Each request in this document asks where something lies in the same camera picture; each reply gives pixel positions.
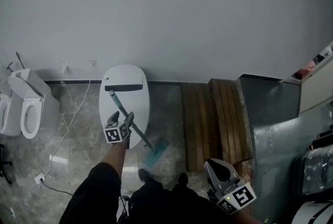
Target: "gray wall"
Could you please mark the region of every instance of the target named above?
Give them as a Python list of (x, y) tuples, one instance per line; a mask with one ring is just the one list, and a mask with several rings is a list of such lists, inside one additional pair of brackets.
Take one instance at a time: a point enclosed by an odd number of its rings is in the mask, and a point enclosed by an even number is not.
[(45, 80), (98, 79), (122, 63), (150, 80), (284, 78), (332, 27), (333, 0), (0, 0), (0, 62), (17, 50)]

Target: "power cord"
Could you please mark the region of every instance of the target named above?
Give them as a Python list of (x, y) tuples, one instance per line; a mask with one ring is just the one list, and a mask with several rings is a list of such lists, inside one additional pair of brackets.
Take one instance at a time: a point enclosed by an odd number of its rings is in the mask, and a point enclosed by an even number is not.
[(41, 179), (41, 182), (42, 182), (42, 184), (43, 184), (45, 187), (47, 187), (47, 188), (49, 188), (49, 189), (51, 189), (51, 190), (54, 190), (54, 191), (56, 191), (56, 192), (60, 192), (60, 193), (66, 193), (66, 194), (69, 194), (69, 195), (73, 196), (73, 194), (68, 193), (68, 192), (66, 192), (66, 191), (59, 191), (59, 190), (56, 190), (56, 189), (54, 189), (54, 188), (51, 188), (51, 187), (47, 186), (47, 185), (44, 183), (43, 179)]
[(87, 91), (85, 92), (85, 95), (84, 95), (84, 98), (83, 98), (81, 104), (79, 105), (78, 109), (77, 109), (77, 110), (75, 111), (75, 113), (74, 113), (73, 119), (72, 119), (71, 123), (70, 123), (69, 126), (68, 126), (67, 132), (66, 132), (65, 135), (62, 137), (60, 143), (59, 143), (58, 146), (56, 147), (56, 150), (54, 151), (54, 153), (53, 153), (53, 155), (52, 155), (52, 157), (51, 157), (50, 168), (49, 168), (48, 171), (44, 174), (44, 177), (46, 177), (47, 174), (50, 172), (50, 170), (51, 170), (51, 166), (52, 166), (52, 159), (53, 159), (54, 155), (56, 154), (56, 152), (57, 152), (57, 150), (58, 150), (58, 147), (61, 145), (63, 139), (64, 139), (65, 136), (69, 133), (69, 129), (71, 128), (71, 126), (72, 126), (72, 124), (73, 124), (73, 121), (74, 121), (74, 119), (75, 119), (75, 116), (76, 116), (76, 114), (78, 113), (78, 111), (80, 110), (80, 108), (81, 108), (83, 102), (85, 101), (85, 98), (86, 98), (86, 96), (87, 96), (88, 90), (89, 90), (89, 88), (90, 88), (90, 83), (91, 83), (91, 80), (89, 80), (89, 85), (88, 85)]
[(8, 210), (10, 212), (10, 214), (12, 215), (12, 212), (11, 212), (11, 210), (8, 207), (6, 207), (4, 205), (0, 205), (0, 206), (3, 207), (4, 209)]

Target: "wall-mounted toilet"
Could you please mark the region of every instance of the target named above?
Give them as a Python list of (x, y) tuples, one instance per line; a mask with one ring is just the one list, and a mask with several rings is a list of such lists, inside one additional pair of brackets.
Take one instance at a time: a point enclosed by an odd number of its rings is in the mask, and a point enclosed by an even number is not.
[(23, 99), (10, 90), (8, 81), (0, 80), (0, 134), (7, 136), (21, 134), (22, 104)]
[(52, 96), (50, 87), (31, 69), (13, 72), (8, 84), (12, 92), (23, 99), (20, 121), (23, 135), (28, 139), (37, 134), (54, 135), (60, 103)]
[[(109, 117), (119, 111), (109, 92), (116, 92), (128, 113), (134, 113), (134, 123), (145, 133), (149, 120), (149, 91), (145, 73), (134, 65), (118, 65), (109, 69), (103, 76), (99, 91), (99, 115), (105, 127)], [(122, 113), (119, 122), (125, 120)], [(130, 148), (136, 146), (141, 137), (132, 129)]]

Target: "wooden slats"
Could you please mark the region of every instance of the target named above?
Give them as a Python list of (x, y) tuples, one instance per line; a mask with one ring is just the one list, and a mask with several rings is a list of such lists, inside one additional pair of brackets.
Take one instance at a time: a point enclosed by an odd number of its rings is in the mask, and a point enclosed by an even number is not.
[(233, 81), (212, 79), (213, 108), (221, 136), (222, 159), (236, 164), (249, 158), (239, 94)]
[(206, 159), (218, 157), (208, 85), (184, 83), (181, 87), (187, 169), (202, 171)]

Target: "toilet lid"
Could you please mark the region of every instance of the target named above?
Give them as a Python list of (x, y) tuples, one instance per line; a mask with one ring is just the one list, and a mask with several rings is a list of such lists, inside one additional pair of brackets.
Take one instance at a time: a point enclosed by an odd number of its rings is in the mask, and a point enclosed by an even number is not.
[[(149, 92), (145, 73), (134, 65), (118, 65), (109, 69), (103, 76), (99, 91), (99, 115), (103, 128), (116, 111), (120, 111), (109, 95), (109, 89), (116, 92), (127, 113), (133, 111), (134, 123), (145, 133), (149, 120)], [(119, 122), (125, 120), (120, 112)], [(133, 130), (130, 148), (136, 146), (141, 137)]]
[(24, 80), (10, 76), (8, 77), (8, 84), (10, 89), (21, 98), (40, 98), (31, 86)]

